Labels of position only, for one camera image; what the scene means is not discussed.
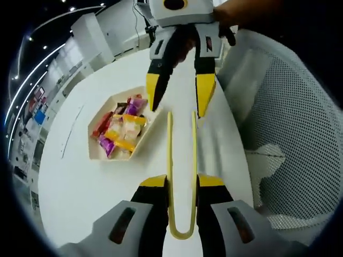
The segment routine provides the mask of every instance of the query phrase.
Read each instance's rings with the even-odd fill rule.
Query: yellow cable
[[[192,112],[192,136],[193,136],[193,178],[192,178],[192,211],[191,224],[186,233],[177,230],[175,224],[174,196],[173,196],[173,115],[168,113],[168,141],[167,141],[167,180],[169,195],[169,227],[170,233],[177,239],[185,240],[192,236],[195,224],[196,196],[197,196],[197,120],[196,113]]]

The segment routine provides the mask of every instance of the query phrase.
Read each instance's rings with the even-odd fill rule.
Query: hexagonal tray
[[[144,144],[144,141],[147,138],[147,135],[152,130],[153,125],[155,124],[156,118],[161,113],[161,107],[155,112],[150,111],[149,106],[145,107],[143,110],[143,115],[147,118],[148,122],[142,129],[141,136],[139,137],[139,141],[135,147],[135,150],[132,152],[129,158],[125,158],[121,155],[121,151],[115,149],[112,158],[107,158],[105,151],[102,149],[100,144],[91,137],[92,131],[96,126],[97,122],[103,117],[106,112],[114,111],[117,107],[117,103],[126,102],[127,98],[141,94],[144,99],[148,99],[147,94],[145,92],[145,87],[136,87],[131,90],[127,90],[121,92],[119,94],[110,96],[109,99],[103,104],[100,110],[96,113],[94,118],[91,120],[90,124],[88,125],[88,153],[91,160],[102,160],[102,161],[128,161],[135,156],[135,154],[139,151],[140,147]]]

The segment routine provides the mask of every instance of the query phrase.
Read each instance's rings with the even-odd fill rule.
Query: round table
[[[173,162],[176,226],[190,224],[192,134],[196,110],[195,51],[174,69],[161,101],[174,115]],[[149,49],[115,61],[81,81],[56,115],[48,134],[38,181],[44,229],[52,244],[77,243],[95,220],[122,200],[130,200],[148,177],[167,172],[167,116],[148,135],[131,161],[91,161],[87,127],[111,95],[145,84]],[[231,110],[219,84],[198,129],[198,173],[220,176],[235,200],[253,204],[248,165]],[[202,256],[197,226],[188,240],[167,228],[163,256]]]

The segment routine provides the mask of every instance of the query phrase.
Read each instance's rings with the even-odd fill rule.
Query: wrapped candy
[[[133,104],[129,104],[128,107],[126,108],[124,114],[129,114],[129,115],[137,115],[138,110]]]
[[[147,99],[142,99],[138,97],[132,97],[130,100],[130,104],[132,104],[133,106],[137,108],[137,112],[142,111],[147,103],[148,103]]]
[[[140,134],[141,128],[146,123],[146,118],[132,115],[123,115],[124,119],[124,140],[136,145],[137,136]]]
[[[130,152],[133,152],[135,147],[136,147],[131,142],[128,142],[128,141],[123,140],[123,139],[116,140],[116,146],[120,147],[120,148],[123,148],[123,149],[125,149],[127,151],[130,151]]]
[[[133,95],[132,97],[134,97],[134,98],[140,98],[140,99],[142,98],[141,94]],[[129,98],[128,98],[128,101],[127,101],[128,104],[131,102],[131,98],[132,98],[132,97],[129,97]]]
[[[101,120],[96,124],[95,129],[92,132],[94,138],[98,138],[99,135],[106,129],[107,121],[111,118],[113,112],[108,112],[102,116]]]
[[[115,144],[106,138],[103,134],[101,134],[98,138],[99,144],[101,145],[102,149],[105,150],[107,158],[110,158],[111,154],[115,149]]]
[[[117,147],[123,148],[126,151],[133,152],[136,147],[136,139],[141,131],[142,126],[146,123],[145,117],[137,117],[133,115],[123,115],[124,125],[123,130],[125,136],[123,139],[115,140]]]
[[[114,142],[118,138],[123,137],[122,128],[123,128],[122,115],[114,114],[110,120],[108,129],[104,133],[104,136]]]
[[[123,114],[125,112],[125,109],[127,108],[127,103],[118,103],[117,108],[114,110],[114,114]]]

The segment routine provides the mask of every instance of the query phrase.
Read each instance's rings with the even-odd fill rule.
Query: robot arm
[[[204,257],[304,256],[307,247],[284,240],[268,220],[243,201],[233,201],[220,178],[198,175],[197,225]],[[62,256],[162,256],[168,225],[166,175],[140,184],[93,224],[92,233],[59,249]]]
[[[222,41],[219,23],[212,17],[211,0],[150,0],[151,15],[161,27],[150,48],[151,64],[146,77],[150,109],[155,111],[167,89],[177,62],[177,53],[187,39],[196,42],[196,97],[198,117],[204,117],[215,90],[215,59],[220,57]],[[227,33],[232,39],[230,29]]]

